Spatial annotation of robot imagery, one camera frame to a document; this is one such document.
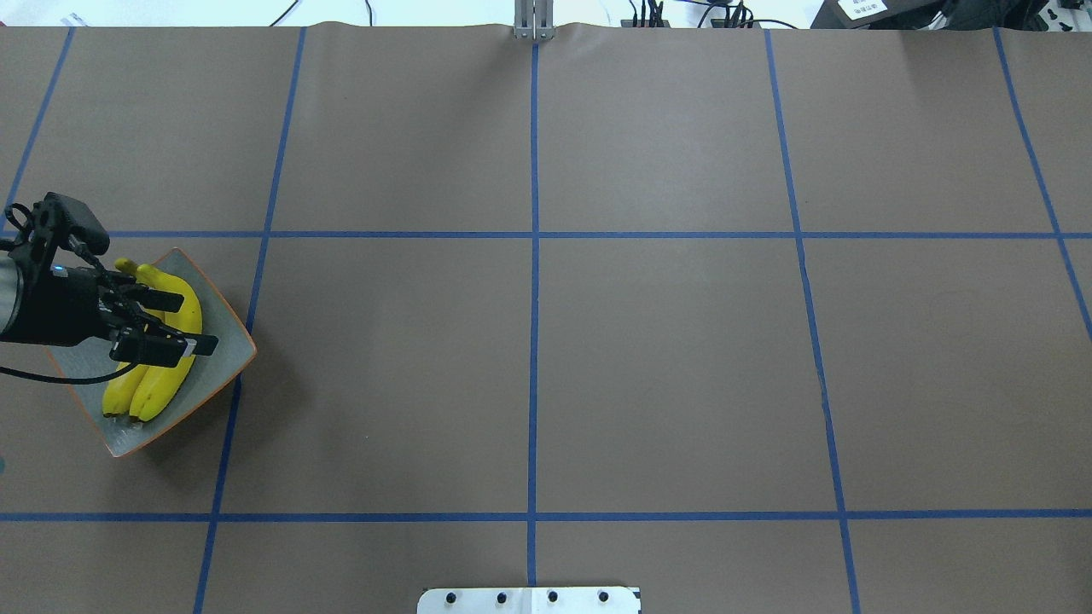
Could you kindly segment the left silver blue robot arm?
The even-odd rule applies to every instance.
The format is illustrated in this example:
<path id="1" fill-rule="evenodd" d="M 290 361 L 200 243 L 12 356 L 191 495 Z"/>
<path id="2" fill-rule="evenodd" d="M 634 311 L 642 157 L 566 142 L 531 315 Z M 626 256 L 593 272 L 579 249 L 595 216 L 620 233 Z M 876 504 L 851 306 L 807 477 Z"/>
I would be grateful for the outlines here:
<path id="1" fill-rule="evenodd" d="M 44 267 L 3 258 L 3 342 L 74 347 L 87 339 L 110 343 L 115 362 L 176 367 L 183 358 L 211 356 L 219 339 L 183 332 L 159 312 L 178 315 L 183 295 L 153 290 L 111 269 Z"/>

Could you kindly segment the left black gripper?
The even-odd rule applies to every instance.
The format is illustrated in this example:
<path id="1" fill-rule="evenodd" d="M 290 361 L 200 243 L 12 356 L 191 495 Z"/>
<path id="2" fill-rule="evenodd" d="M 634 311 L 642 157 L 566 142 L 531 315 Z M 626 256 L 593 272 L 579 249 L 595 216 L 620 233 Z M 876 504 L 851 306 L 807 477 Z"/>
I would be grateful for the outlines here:
<path id="1" fill-rule="evenodd" d="M 161 336 L 136 330 L 144 319 L 129 312 L 177 312 L 183 307 L 183 295 L 152 288 L 136 278 L 107 278 L 105 287 L 93 269 L 54 265 L 32 282 L 14 260 L 3 260 L 1 278 L 3 342 L 72 347 L 92 338 L 108 339 L 114 341 L 112 361 L 153 367 L 176 367 L 183 358 L 207 356 L 218 347 L 218 336 Z"/>

